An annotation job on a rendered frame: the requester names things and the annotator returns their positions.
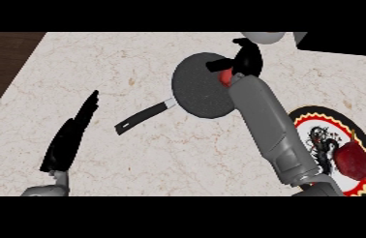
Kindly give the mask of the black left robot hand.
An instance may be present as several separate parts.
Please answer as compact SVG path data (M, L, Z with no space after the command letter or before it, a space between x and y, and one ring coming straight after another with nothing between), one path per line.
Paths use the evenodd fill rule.
M63 123L52 140L49 142L39 170L67 171L82 138L85 128L88 126L94 111L97 109L98 91L88 96L75 116Z

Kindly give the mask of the pale grey bowl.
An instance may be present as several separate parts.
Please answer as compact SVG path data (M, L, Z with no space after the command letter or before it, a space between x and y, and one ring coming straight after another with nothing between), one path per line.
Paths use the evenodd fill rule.
M281 40L284 32L243 32L243 36L255 44L271 45Z

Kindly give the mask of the dark grey frying pan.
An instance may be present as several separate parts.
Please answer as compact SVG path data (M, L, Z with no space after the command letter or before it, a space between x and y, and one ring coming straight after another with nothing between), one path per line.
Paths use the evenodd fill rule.
M210 71L206 63L224 59L224 56L200 52L178 63L172 72L172 97L131 115L114 126L116 134L123 134L135 125L178 105L199 118L215 119L234 109L228 90L219 83L219 71Z

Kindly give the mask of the black appliance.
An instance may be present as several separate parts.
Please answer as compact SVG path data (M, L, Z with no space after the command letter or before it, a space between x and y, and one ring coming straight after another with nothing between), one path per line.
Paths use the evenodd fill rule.
M315 52L366 56L366 35L353 32L294 32L296 48Z

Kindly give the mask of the dark red round fruit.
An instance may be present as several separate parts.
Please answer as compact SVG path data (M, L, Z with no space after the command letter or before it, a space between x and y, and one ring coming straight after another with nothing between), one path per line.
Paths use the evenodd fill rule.
M336 150L333 160L343 176L355 181L366 179L366 151L355 141Z

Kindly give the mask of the red bell pepper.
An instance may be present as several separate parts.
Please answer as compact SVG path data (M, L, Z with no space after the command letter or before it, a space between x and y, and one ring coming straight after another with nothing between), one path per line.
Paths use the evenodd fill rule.
M218 74L218 81L224 87L231 86L231 69L222 70Z

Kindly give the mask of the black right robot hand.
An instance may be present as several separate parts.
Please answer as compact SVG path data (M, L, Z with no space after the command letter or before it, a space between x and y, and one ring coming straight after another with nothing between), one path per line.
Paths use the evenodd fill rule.
M210 72L231 70L231 74L259 76L262 68L262 59L259 49L247 38L234 39L232 43L241 48L232 59L222 58L204 63L204 67Z

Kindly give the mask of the patterned round plate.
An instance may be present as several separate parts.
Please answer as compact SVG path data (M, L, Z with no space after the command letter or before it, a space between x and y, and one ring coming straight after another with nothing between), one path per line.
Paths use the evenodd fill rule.
M342 175L333 160L336 149L352 139L366 151L366 133L339 112L324 106L302 106L289 116L320 171L334 179L345 196L366 196L366 179L355 181Z

